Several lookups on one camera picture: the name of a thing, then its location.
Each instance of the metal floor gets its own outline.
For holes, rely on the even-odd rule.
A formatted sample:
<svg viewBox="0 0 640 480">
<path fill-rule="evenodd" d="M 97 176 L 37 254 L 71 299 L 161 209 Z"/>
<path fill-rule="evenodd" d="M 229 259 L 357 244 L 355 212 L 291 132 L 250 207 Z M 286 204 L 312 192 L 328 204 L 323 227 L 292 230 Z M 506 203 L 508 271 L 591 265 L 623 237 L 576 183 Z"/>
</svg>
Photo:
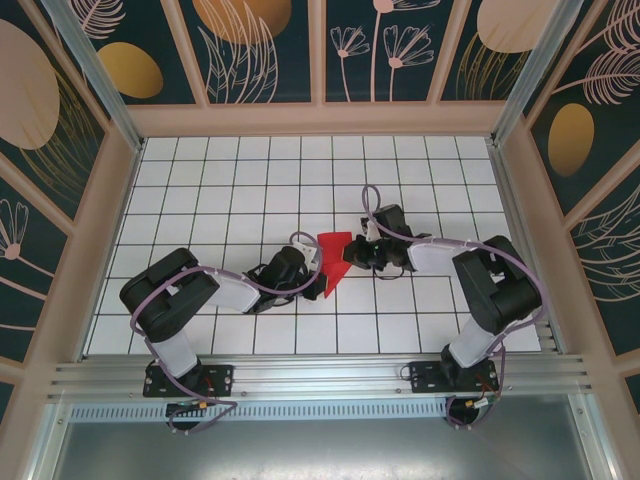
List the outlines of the metal floor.
<svg viewBox="0 0 640 480">
<path fill-rule="evenodd" d="M 148 353 L 118 293 L 175 248 L 188 246 L 201 263 L 239 273 L 268 262 L 298 229 L 361 233 L 365 182 L 380 186 L 383 205 L 404 208 L 414 232 L 509 236 L 481 137 L 152 138 L 85 353 Z M 205 306 L 186 332 L 199 354 L 437 353 L 467 312 L 456 278 L 382 281 L 352 267 L 327 299 L 299 299 L 258 316 Z M 533 326 L 505 344 L 540 351 Z"/>
</svg>

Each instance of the purple cable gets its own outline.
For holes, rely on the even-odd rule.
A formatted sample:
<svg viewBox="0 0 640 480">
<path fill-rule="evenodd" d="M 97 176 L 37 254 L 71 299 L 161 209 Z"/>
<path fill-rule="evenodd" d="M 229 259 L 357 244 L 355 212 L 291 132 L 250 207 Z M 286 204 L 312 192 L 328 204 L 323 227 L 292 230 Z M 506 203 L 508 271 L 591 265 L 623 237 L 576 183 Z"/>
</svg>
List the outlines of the purple cable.
<svg viewBox="0 0 640 480">
<path fill-rule="evenodd" d="M 299 286 L 297 288 L 294 288 L 294 289 L 291 289 L 291 290 L 274 290 L 272 288 L 264 287 L 264 286 L 262 286 L 262 285 L 260 285 L 260 284 L 258 284 L 256 282 L 248 279 L 244 275 L 238 275 L 237 273 L 229 272 L 227 270 L 222 270 L 222 269 L 218 269 L 218 268 L 199 266 L 199 267 L 193 267 L 193 268 L 188 268 L 186 270 L 183 270 L 182 272 L 174 275 L 169 280 L 164 282 L 162 285 L 160 285 L 158 288 L 156 288 L 153 292 L 151 292 L 151 294 L 147 298 L 145 298 L 140 303 L 140 305 L 138 305 L 138 308 L 135 309 L 135 311 L 133 312 L 133 315 L 131 315 L 131 321 L 129 322 L 129 326 L 131 327 L 131 330 L 133 330 L 135 333 L 137 333 L 139 335 L 142 335 L 142 337 L 144 338 L 144 343 L 147 345 L 147 348 L 149 349 L 149 351 L 153 355 L 154 360 L 160 366 L 160 368 L 162 369 L 162 372 L 167 376 L 169 381 L 171 383 L 173 383 L 173 385 L 175 385 L 176 388 L 181 390 L 186 395 L 189 395 L 190 397 L 193 397 L 193 398 L 195 398 L 197 400 L 200 400 L 201 402 L 206 402 L 207 404 L 210 404 L 210 405 L 228 405 L 229 406 L 229 408 L 227 408 L 226 410 L 222 411 L 221 413 L 216 415 L 211 420 L 208 420 L 205 423 L 200 423 L 199 425 L 195 426 L 194 428 L 192 428 L 190 430 L 178 430 L 173 425 L 173 419 L 176 417 L 176 415 L 179 415 L 180 413 L 186 411 L 186 409 L 178 410 L 178 411 L 174 412 L 173 415 L 171 415 L 171 417 L 169 417 L 169 426 L 173 429 L 174 433 L 181 432 L 183 435 L 188 435 L 189 433 L 201 432 L 202 430 L 205 430 L 206 428 L 210 427 L 215 422 L 217 422 L 220 418 L 224 417 L 225 415 L 230 413 L 232 410 L 237 408 L 238 403 L 237 402 L 233 402 L 233 401 L 217 400 L 217 399 L 214 399 L 214 398 L 211 398 L 211 397 L 206 397 L 204 395 L 200 395 L 199 393 L 196 393 L 196 392 L 194 392 L 192 390 L 189 390 L 188 388 L 183 386 L 180 382 L 178 382 L 178 380 L 176 380 L 176 378 L 173 375 L 171 375 L 171 373 L 169 372 L 167 366 L 162 362 L 162 360 L 160 360 L 160 356 L 158 355 L 157 350 L 153 347 L 153 344 L 149 341 L 149 339 L 145 335 L 144 331 L 137 327 L 136 323 L 138 321 L 138 317 L 140 316 L 142 311 L 156 297 L 158 297 L 158 295 L 160 295 L 162 292 L 164 292 L 168 287 L 170 287 L 171 285 L 176 283 L 178 280 L 181 280 L 182 278 L 186 277 L 187 275 L 191 275 L 192 273 L 197 273 L 197 272 L 208 272 L 208 273 L 213 273 L 214 275 L 222 275 L 222 276 L 226 276 L 226 277 L 229 277 L 229 278 L 233 278 L 235 280 L 240 280 L 241 282 L 244 282 L 244 283 L 246 283 L 248 285 L 251 285 L 252 287 L 254 287 L 254 288 L 258 289 L 258 290 L 261 290 L 261 291 L 266 292 L 266 293 L 270 293 L 272 295 L 277 295 L 279 297 L 287 297 L 289 295 L 295 295 L 296 293 L 300 293 L 305 288 L 310 286 L 313 282 L 315 282 L 316 279 L 318 278 L 318 276 L 320 275 L 320 267 L 322 266 L 322 258 L 323 257 L 322 257 L 322 248 L 320 247 L 320 244 L 318 243 L 318 241 L 315 238 L 313 238 L 311 235 L 309 235 L 306 232 L 294 232 L 289 237 L 289 244 L 293 243 L 293 237 L 295 237 L 295 236 L 298 236 L 298 238 L 300 236 L 303 236 L 303 237 L 311 240 L 311 242 L 313 243 L 313 246 L 318 251 L 318 269 L 314 272 L 314 274 L 311 276 L 311 278 L 306 283 L 304 283 L 303 285 L 301 285 L 301 286 Z"/>
<path fill-rule="evenodd" d="M 505 367 L 505 362 L 506 362 L 506 349 L 505 349 L 504 344 L 503 344 L 502 348 L 500 350 L 498 350 L 497 352 L 494 352 L 494 350 L 498 345 L 500 345 L 502 343 L 504 338 L 509 333 L 515 332 L 516 330 L 520 330 L 520 329 L 525 328 L 525 327 L 528 327 L 529 325 L 533 325 L 534 323 L 538 322 L 547 313 L 547 310 L 549 308 L 549 296 L 547 294 L 546 289 L 542 285 L 542 282 L 540 282 L 538 277 L 536 277 L 536 275 L 529 269 L 529 267 L 527 267 L 520 260 L 518 260 L 517 258 L 515 258 L 512 255 L 509 255 L 506 252 L 503 252 L 502 250 L 499 250 L 497 248 L 491 247 L 489 245 L 485 245 L 484 243 L 474 242 L 474 241 L 470 241 L 470 240 L 468 240 L 468 241 L 455 240 L 455 239 L 452 239 L 452 238 L 407 237 L 405 235 L 401 235 L 399 233 L 394 232 L 393 230 L 390 230 L 390 229 L 386 228 L 384 225 L 380 225 L 380 223 L 378 223 L 378 221 L 373 216 L 373 212 L 371 211 L 371 208 L 369 206 L 369 189 L 373 190 L 375 192 L 375 194 L 376 194 L 377 202 L 376 202 L 376 208 L 375 209 L 378 210 L 380 208 L 381 201 L 382 201 L 382 197 L 380 195 L 380 190 L 378 190 L 378 187 L 376 187 L 375 185 L 369 185 L 369 184 L 366 184 L 362 188 L 362 206 L 364 207 L 364 211 L 367 214 L 367 217 L 369 218 L 369 221 L 372 222 L 376 227 L 378 227 L 379 230 L 381 230 L 381 231 L 385 232 L 386 234 L 388 234 L 388 235 L 390 235 L 392 237 L 395 237 L 395 238 L 397 238 L 399 240 L 403 240 L 405 242 L 427 243 L 427 244 L 436 244 L 436 245 L 440 244 L 440 245 L 447 245 L 447 246 L 464 247 L 464 248 L 468 248 L 468 249 L 479 248 L 479 249 L 485 250 L 487 252 L 493 253 L 494 255 L 498 255 L 499 257 L 504 258 L 508 262 L 511 262 L 513 265 L 515 265 L 520 270 L 522 270 L 522 272 L 527 277 L 529 277 L 529 280 L 531 280 L 531 282 L 535 285 L 536 289 L 538 290 L 538 293 L 540 294 L 540 300 L 541 300 L 541 306 L 540 306 L 540 309 L 538 310 L 538 312 L 531 318 L 531 320 L 527 320 L 527 321 L 519 323 L 519 324 L 512 324 L 511 328 L 510 327 L 505 328 L 504 331 L 502 331 L 499 335 L 496 336 L 495 340 L 491 343 L 491 345 L 489 345 L 489 347 L 485 351 L 485 355 L 487 355 L 487 356 L 494 355 L 494 354 L 497 354 L 497 353 L 501 353 L 501 355 L 502 355 L 502 359 L 500 361 L 500 364 L 501 364 L 501 367 L 500 367 L 500 381 L 499 381 L 498 392 L 496 393 L 496 395 L 500 395 L 500 393 L 502 392 L 502 384 L 504 383 L 504 367 Z M 460 422 L 460 421 L 456 420 L 455 418 L 453 418 L 449 413 L 449 411 L 451 410 L 451 405 L 453 404 L 453 401 L 455 399 L 456 399 L 456 397 L 454 395 L 454 396 L 450 397 L 447 400 L 446 410 L 445 410 L 446 419 L 447 419 L 447 422 L 453 427 L 464 426 L 464 424 L 462 422 Z M 475 425 L 477 426 L 477 425 L 482 424 L 489 417 L 489 414 L 491 413 L 492 410 L 493 410 L 493 405 L 491 405 L 489 407 L 489 411 L 487 411 L 487 413 L 485 413 L 485 415 L 478 422 L 476 422 Z"/>
</svg>

